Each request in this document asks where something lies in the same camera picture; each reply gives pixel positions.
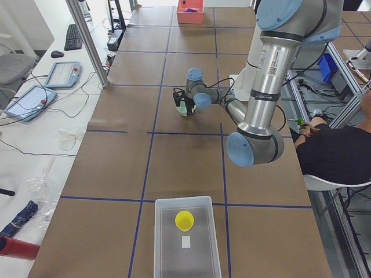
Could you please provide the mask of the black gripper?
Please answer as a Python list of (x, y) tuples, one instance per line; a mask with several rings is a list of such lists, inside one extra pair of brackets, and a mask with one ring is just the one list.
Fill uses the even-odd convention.
[(185, 90), (181, 88), (174, 88), (173, 99), (174, 99), (175, 104), (176, 104), (176, 100), (184, 100), (187, 106), (188, 115), (195, 114), (196, 105), (194, 103), (194, 100), (186, 96)]

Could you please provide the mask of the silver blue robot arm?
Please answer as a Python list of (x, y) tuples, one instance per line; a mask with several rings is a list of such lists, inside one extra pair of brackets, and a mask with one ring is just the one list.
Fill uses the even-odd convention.
[(227, 138), (229, 159), (236, 165), (277, 160), (284, 142), (271, 120), (287, 72), (302, 45), (328, 43), (340, 35), (343, 1), (261, 1), (256, 13), (259, 41), (257, 65), (247, 105), (231, 90), (207, 86), (199, 68), (188, 70), (185, 89), (174, 89), (178, 110), (192, 115), (195, 109), (218, 104), (237, 124)]

